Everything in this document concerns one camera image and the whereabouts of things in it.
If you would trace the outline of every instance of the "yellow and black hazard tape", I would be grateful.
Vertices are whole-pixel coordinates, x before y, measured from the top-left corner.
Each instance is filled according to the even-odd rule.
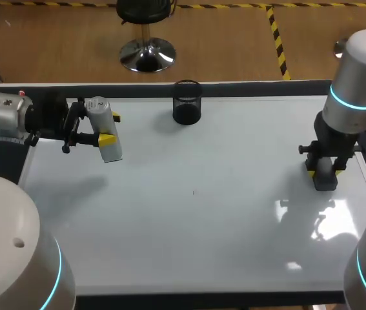
[[[272,29],[274,44],[276,46],[276,52],[278,53],[278,64],[281,71],[281,76],[285,81],[291,80],[289,71],[286,67],[286,59],[285,59],[285,52],[283,51],[283,44],[280,39],[279,28],[276,20],[274,19],[274,12],[273,7],[266,7],[266,14],[267,18],[270,22],[270,27]]]
[[[0,5],[14,6],[71,6],[71,7],[91,7],[91,8],[115,8],[115,3],[75,3],[75,2],[4,2],[0,1]],[[270,8],[270,7],[287,7],[287,8],[321,8],[321,7],[366,7],[366,3],[245,3],[239,5],[178,5],[179,8]]]
[[[321,8],[321,7],[366,7],[366,3],[246,3],[243,5],[178,5],[180,8],[267,8],[267,7],[283,7],[283,8]]]

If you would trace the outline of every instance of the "stool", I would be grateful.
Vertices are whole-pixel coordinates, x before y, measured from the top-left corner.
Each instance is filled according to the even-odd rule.
[[[119,53],[126,68],[135,72],[158,72],[175,62],[174,47],[168,41],[150,37],[149,26],[170,16],[171,7],[170,0],[117,1],[118,16],[124,22],[141,25],[141,38],[128,42]]]

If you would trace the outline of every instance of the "black mesh cup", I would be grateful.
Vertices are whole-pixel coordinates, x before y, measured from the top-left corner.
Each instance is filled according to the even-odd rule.
[[[182,125],[193,125],[201,118],[201,85],[185,79],[174,84],[172,117]]]

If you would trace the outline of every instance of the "chrome stool base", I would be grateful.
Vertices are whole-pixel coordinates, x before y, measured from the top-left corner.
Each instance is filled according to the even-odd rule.
[[[343,51],[345,50],[346,42],[348,41],[347,38],[344,38],[335,43],[333,46],[333,54],[335,54],[336,58],[342,57]]]
[[[168,68],[176,60],[176,50],[168,41],[151,37],[128,42],[119,53],[124,67],[134,72],[158,72]]]

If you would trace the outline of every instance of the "white tabletop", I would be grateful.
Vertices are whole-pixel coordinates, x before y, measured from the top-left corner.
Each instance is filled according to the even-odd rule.
[[[298,145],[324,102],[203,98],[184,127],[171,99],[113,99],[122,161],[41,140],[20,186],[79,295],[339,291],[366,226],[366,168],[354,157],[335,191],[314,190]]]

